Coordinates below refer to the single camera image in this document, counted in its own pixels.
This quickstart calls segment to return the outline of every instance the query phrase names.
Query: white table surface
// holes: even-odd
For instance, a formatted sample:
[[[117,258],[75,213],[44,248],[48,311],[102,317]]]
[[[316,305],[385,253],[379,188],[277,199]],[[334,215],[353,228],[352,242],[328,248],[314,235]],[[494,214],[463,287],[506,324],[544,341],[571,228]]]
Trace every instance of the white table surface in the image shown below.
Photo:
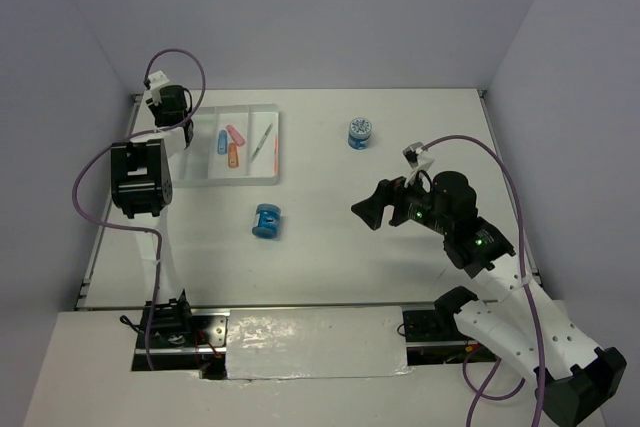
[[[457,133],[493,145],[475,90],[208,91],[203,105],[252,103],[280,107],[280,183],[176,189],[168,207],[176,268],[192,305],[428,302],[458,285],[474,287],[451,265],[439,235],[413,223],[372,232],[350,206],[379,180],[409,173],[402,150],[413,142]],[[348,122],[358,116],[373,123],[363,151],[347,145]],[[135,130],[150,127],[152,116],[141,107]],[[493,160],[461,141],[441,144],[433,155],[433,173],[467,175],[481,215],[515,245],[514,211]],[[263,202],[282,208],[276,241],[251,234]],[[126,222],[116,208],[109,220]],[[132,233],[106,230],[93,267],[85,307],[147,300]]]
[[[192,372],[130,372],[135,334],[123,312],[70,312],[58,321],[26,427],[460,426],[472,393],[460,365],[417,367],[403,376],[291,381],[203,381]],[[490,364],[470,366],[480,384]],[[518,379],[502,366],[488,392]],[[533,391],[481,401],[474,427],[529,426]],[[540,424],[552,427],[546,416]],[[599,411],[581,427],[603,427]]]

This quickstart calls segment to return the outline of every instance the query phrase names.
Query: transparent tray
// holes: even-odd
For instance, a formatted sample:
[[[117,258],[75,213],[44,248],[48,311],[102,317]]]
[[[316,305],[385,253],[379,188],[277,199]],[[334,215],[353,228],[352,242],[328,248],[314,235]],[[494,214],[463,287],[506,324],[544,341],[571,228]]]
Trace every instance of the transparent tray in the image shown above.
[[[200,107],[193,116],[194,136],[188,149],[169,160],[175,187],[207,185],[273,185],[279,180],[279,112],[276,104]],[[269,135],[256,158],[251,155],[270,124]],[[232,125],[245,139],[238,146],[236,168],[229,167],[227,154],[218,154],[218,135]],[[233,140],[227,132],[228,144]]]

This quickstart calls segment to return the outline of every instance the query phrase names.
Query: white wall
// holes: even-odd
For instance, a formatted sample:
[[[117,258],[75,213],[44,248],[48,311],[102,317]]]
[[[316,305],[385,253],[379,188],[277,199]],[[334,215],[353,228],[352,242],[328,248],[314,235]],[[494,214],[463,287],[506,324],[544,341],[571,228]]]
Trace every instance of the white wall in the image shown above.
[[[639,34],[638,0],[535,0],[488,96],[547,287],[629,362],[612,426],[640,418]]]
[[[486,87],[533,0],[75,1],[140,92],[167,46],[197,52],[214,88]]]
[[[0,0],[0,10],[0,423],[14,427],[96,232],[73,211],[73,180],[123,133],[130,102],[69,0]],[[108,176],[95,174],[82,198],[99,213]]]

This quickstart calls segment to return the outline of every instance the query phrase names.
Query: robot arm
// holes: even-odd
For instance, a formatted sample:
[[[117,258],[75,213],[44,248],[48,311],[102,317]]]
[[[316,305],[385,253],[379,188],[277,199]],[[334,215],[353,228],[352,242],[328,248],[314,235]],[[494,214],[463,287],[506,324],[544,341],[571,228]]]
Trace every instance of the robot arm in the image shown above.
[[[165,207],[173,198],[168,159],[189,147],[193,139],[193,122],[188,120],[181,127],[170,130],[167,127],[183,122],[192,107],[186,103],[188,91],[180,85],[170,84],[161,71],[151,74],[145,85],[151,93],[147,105],[159,129],[129,142],[112,144],[111,196],[132,227],[155,230],[162,236],[162,268],[157,302],[153,306],[152,333],[180,339],[191,333],[191,311],[175,270]],[[135,237],[142,258],[146,298],[151,299],[158,265],[158,239],[139,231],[135,232]],[[151,308],[151,302],[147,302],[141,322],[143,328]]]
[[[374,194],[351,207],[372,230],[382,225],[386,206],[389,224],[417,222],[444,237],[451,262],[488,290],[510,319],[493,313],[467,289],[458,287],[436,301],[436,309],[453,316],[457,330],[478,340],[537,386],[538,352],[529,305],[528,284],[540,317],[547,363],[544,410],[558,425],[574,426],[612,397],[626,367],[615,348],[602,349],[581,332],[530,275],[520,276],[515,250],[498,228],[478,216],[476,192],[458,172],[441,172],[431,181],[433,163],[421,144],[404,155],[413,167],[408,178],[382,180]],[[421,173],[429,180],[423,187]]]

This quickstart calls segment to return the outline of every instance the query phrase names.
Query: blue and white can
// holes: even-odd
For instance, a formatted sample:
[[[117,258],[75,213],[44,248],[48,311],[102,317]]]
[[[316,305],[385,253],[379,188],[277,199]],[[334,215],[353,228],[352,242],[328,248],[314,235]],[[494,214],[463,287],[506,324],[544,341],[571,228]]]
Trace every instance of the blue and white can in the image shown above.
[[[256,237],[275,239],[280,227],[280,207],[273,204],[260,204],[256,208],[251,232]]]
[[[373,126],[368,119],[359,117],[349,123],[349,145],[356,150],[367,148]]]

